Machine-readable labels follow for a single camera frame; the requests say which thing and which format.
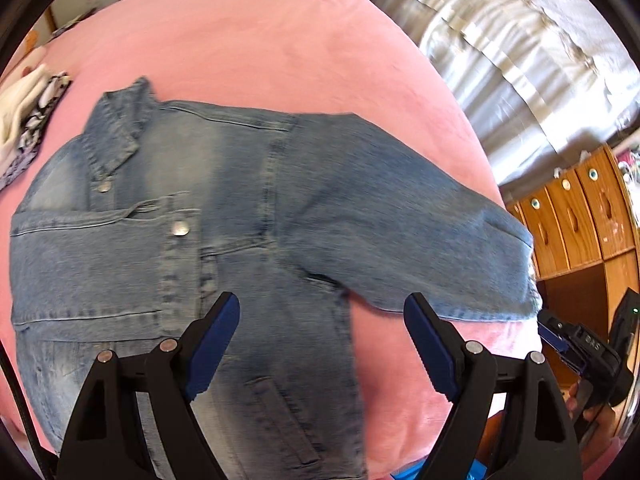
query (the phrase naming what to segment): metal button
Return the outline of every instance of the metal button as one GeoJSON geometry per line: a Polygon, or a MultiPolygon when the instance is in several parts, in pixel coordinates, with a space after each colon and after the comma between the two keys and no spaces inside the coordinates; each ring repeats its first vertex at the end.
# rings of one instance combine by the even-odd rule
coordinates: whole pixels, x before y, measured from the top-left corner
{"type": "Polygon", "coordinates": [[[468,351],[470,354],[473,354],[473,355],[478,355],[479,353],[482,353],[482,350],[484,349],[482,344],[479,343],[478,341],[467,341],[465,344],[465,348],[466,348],[466,351],[468,351]]]}
{"type": "Polygon", "coordinates": [[[103,180],[100,184],[98,184],[98,191],[101,193],[106,193],[111,189],[111,180],[103,180]]]}
{"type": "Polygon", "coordinates": [[[545,362],[545,357],[540,352],[531,352],[530,357],[537,365],[541,365],[545,362]]]}
{"type": "Polygon", "coordinates": [[[184,220],[178,220],[177,222],[174,222],[171,232],[176,236],[184,236],[189,232],[189,224],[184,220]]]}
{"type": "Polygon", "coordinates": [[[113,352],[111,350],[103,350],[98,354],[98,361],[101,363],[108,363],[113,358],[113,352]]]}
{"type": "Polygon", "coordinates": [[[160,343],[160,349],[163,352],[173,352],[178,348],[178,342],[175,339],[165,339],[160,343]]]}

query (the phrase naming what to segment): pile of clothes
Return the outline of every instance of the pile of clothes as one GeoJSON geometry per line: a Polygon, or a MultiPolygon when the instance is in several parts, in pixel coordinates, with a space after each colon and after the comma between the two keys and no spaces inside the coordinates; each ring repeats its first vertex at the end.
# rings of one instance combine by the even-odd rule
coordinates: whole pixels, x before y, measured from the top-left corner
{"type": "Polygon", "coordinates": [[[0,88],[0,190],[38,155],[49,118],[69,83],[66,73],[52,74],[42,64],[0,88]]]}

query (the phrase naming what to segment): human hand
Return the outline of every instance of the human hand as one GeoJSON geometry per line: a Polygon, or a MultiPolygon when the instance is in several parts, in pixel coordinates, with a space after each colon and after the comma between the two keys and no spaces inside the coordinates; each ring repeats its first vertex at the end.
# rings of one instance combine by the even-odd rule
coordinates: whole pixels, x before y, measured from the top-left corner
{"type": "MultiPolygon", "coordinates": [[[[574,418],[574,412],[578,407],[578,401],[575,396],[578,393],[578,383],[575,383],[571,389],[569,389],[569,398],[566,401],[566,408],[569,411],[569,417],[574,418]]],[[[595,416],[596,424],[598,427],[595,432],[585,444],[580,452],[580,458],[582,460],[582,469],[586,470],[599,459],[603,453],[609,449],[611,439],[616,432],[616,413],[612,407],[606,404],[593,406],[588,410],[582,412],[582,416],[591,422],[595,416]]]]}

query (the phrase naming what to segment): blue denim jacket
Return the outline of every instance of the blue denim jacket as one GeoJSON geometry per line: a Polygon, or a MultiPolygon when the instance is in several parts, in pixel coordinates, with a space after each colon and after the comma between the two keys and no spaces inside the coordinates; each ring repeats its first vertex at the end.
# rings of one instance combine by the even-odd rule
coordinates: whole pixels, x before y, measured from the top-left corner
{"type": "MultiPolygon", "coordinates": [[[[346,290],[451,319],[536,315],[532,238],[355,115],[105,94],[14,215],[12,321],[60,448],[95,355],[149,351],[234,292],[241,320],[196,417],[230,480],[364,479],[346,290]]],[[[145,399],[152,459],[170,478],[145,399]]]]}

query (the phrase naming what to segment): pink blanket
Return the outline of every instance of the pink blanket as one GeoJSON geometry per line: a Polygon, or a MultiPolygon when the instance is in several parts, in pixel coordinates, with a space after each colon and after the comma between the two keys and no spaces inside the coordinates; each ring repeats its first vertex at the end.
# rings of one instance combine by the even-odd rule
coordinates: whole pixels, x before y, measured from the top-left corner
{"type": "MultiPolygon", "coordinates": [[[[45,62],[75,81],[40,156],[0,193],[0,336],[14,362],[11,216],[44,162],[82,132],[100,95],[141,75],[160,100],[355,112],[502,203],[480,144],[443,81],[367,0],[123,0],[51,43],[45,62]]],[[[401,316],[375,311],[355,296],[351,316],[367,465],[376,479],[430,452],[449,405],[433,390],[401,316]]],[[[456,326],[496,353],[522,357],[540,348],[535,320],[456,326]]],[[[0,407],[18,419],[4,383],[0,407]]]]}

